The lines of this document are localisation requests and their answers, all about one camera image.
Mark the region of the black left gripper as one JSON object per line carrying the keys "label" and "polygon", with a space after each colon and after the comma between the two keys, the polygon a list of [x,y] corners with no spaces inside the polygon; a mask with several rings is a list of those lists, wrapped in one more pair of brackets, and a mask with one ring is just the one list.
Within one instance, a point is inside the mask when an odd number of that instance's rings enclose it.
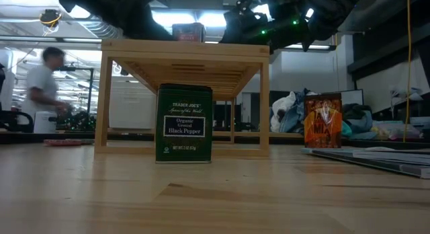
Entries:
{"label": "black left gripper", "polygon": [[175,37],[153,19],[150,3],[154,0],[123,0],[118,6],[118,25],[132,39],[174,41]]}

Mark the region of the orange taco mix packet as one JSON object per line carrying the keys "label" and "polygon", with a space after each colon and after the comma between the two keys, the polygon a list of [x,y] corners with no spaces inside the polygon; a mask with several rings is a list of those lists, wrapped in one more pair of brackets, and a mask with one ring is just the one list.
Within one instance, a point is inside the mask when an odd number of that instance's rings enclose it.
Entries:
{"label": "orange taco mix packet", "polygon": [[340,93],[308,95],[304,98],[306,148],[341,148],[342,122]]}

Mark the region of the person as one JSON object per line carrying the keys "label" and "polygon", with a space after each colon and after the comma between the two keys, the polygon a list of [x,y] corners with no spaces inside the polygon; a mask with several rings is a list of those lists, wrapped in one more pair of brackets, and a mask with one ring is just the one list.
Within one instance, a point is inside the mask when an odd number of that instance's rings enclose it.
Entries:
{"label": "person", "polygon": [[57,47],[47,47],[42,53],[42,64],[27,72],[26,98],[21,112],[28,114],[33,121],[36,112],[66,112],[70,105],[57,99],[58,86],[54,72],[63,67],[65,52]]}

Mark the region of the black and white machine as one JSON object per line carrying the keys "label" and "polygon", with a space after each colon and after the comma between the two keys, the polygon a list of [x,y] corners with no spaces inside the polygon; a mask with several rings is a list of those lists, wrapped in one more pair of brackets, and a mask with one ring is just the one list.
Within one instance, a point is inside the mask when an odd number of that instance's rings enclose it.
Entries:
{"label": "black and white machine", "polygon": [[214,131],[230,131],[231,126],[236,127],[236,105],[233,106],[234,114],[232,114],[231,102],[216,102],[213,105],[213,130]]}

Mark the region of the white panel with black frame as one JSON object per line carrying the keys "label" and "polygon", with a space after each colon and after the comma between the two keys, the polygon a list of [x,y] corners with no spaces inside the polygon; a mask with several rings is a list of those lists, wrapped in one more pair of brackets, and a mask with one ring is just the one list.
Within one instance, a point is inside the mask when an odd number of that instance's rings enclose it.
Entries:
{"label": "white panel with black frame", "polygon": [[363,105],[363,90],[341,91],[342,104],[359,104]]}

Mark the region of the white storage cabinet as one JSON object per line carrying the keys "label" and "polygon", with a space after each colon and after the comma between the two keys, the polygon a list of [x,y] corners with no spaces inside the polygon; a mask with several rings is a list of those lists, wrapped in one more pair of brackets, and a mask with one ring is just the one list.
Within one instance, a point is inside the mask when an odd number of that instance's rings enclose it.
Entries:
{"label": "white storage cabinet", "polygon": [[113,77],[109,108],[110,128],[153,129],[156,103],[156,95],[141,82],[127,77]]}

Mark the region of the black pole stand frame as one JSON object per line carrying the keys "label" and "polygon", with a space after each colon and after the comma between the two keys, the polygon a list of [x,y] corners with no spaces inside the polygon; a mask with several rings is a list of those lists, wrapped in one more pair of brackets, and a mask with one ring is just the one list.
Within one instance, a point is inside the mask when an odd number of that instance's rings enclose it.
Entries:
{"label": "black pole stand frame", "polygon": [[88,99],[87,99],[87,114],[90,115],[91,112],[91,100],[92,100],[92,93],[93,93],[93,83],[95,78],[95,69],[94,68],[88,68],[88,67],[69,67],[69,66],[63,66],[58,69],[59,71],[64,72],[73,72],[73,71],[89,71],[89,78],[87,79],[88,82]]}

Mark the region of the pink patterned fabric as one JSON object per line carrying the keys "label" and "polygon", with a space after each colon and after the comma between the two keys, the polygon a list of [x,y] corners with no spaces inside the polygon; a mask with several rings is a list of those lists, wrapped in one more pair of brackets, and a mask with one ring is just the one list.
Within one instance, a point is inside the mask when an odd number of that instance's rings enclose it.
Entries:
{"label": "pink patterned fabric", "polygon": [[412,124],[405,124],[402,121],[373,121],[372,132],[377,133],[380,140],[402,141],[421,139],[422,133]]}

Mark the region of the black aluminium table frame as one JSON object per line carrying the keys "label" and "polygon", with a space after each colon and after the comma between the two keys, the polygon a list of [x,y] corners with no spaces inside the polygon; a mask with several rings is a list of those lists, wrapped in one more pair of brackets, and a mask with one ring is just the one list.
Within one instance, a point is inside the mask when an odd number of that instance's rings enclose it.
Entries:
{"label": "black aluminium table frame", "polygon": [[[0,132],[0,145],[19,143],[43,143],[46,139],[94,139],[93,133],[58,133],[58,134],[34,134],[19,132]],[[108,140],[112,141],[153,141],[152,134],[109,134]],[[299,136],[271,136],[271,145],[303,145],[304,139]],[[346,147],[388,147],[392,149],[430,149],[430,142],[423,141],[377,141],[377,140],[349,140],[343,139],[342,146]]]}

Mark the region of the red smoked paprika tin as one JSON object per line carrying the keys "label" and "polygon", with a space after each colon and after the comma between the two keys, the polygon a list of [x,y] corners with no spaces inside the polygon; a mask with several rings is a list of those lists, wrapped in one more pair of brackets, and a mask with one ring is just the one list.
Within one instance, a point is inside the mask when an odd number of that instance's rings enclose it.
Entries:
{"label": "red smoked paprika tin", "polygon": [[204,42],[206,37],[205,26],[201,23],[173,24],[173,37],[178,41]]}

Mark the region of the wooden slatted shelf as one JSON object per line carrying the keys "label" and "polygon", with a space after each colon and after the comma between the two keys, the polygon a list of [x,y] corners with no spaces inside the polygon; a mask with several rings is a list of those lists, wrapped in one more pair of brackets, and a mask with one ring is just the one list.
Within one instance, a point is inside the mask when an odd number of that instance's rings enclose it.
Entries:
{"label": "wooden slatted shelf", "polygon": [[108,145],[112,67],[117,63],[154,94],[163,83],[211,87],[215,101],[233,103],[254,77],[260,76],[258,149],[214,149],[218,156],[269,155],[269,48],[244,44],[207,44],[186,41],[104,39],[97,103],[95,153],[155,154],[154,147]]}

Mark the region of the white cloth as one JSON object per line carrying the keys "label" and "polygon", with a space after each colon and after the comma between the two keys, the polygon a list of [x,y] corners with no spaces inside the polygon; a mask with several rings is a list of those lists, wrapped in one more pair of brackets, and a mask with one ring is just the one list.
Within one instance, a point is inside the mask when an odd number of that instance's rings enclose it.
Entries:
{"label": "white cloth", "polygon": [[292,108],[296,102],[296,94],[292,91],[286,97],[281,97],[276,100],[271,107],[270,130],[272,132],[279,132],[281,122],[286,113]]}

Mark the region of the long ceiling light fixture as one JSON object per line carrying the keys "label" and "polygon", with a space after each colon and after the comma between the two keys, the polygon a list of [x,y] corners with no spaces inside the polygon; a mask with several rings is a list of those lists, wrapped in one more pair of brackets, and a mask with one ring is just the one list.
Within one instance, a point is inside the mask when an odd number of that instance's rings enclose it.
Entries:
{"label": "long ceiling light fixture", "polygon": [[60,38],[46,36],[4,36],[0,35],[0,41],[15,41],[15,42],[64,42],[64,43],[87,43],[100,44],[100,38]]}
{"label": "long ceiling light fixture", "polygon": [[303,47],[301,44],[292,44],[285,49],[295,49],[295,50],[335,50],[336,45],[322,45],[322,44],[311,44],[309,46]]}

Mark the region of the black office chair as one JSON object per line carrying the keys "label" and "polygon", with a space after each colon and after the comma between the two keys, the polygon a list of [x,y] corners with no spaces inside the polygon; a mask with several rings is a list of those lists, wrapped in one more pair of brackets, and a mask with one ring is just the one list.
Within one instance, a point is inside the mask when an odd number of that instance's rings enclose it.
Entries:
{"label": "black office chair", "polygon": [[[28,123],[20,124],[18,122],[20,116],[23,116]],[[5,129],[9,132],[33,133],[34,121],[29,114],[24,112],[0,110],[0,129]]]}

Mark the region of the green black pepper tin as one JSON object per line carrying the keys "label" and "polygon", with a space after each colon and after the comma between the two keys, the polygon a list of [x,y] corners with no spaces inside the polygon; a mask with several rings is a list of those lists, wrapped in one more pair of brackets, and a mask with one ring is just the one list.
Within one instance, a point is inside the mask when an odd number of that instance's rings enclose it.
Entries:
{"label": "green black pepper tin", "polygon": [[164,83],[159,86],[155,152],[157,163],[212,160],[212,89]]}

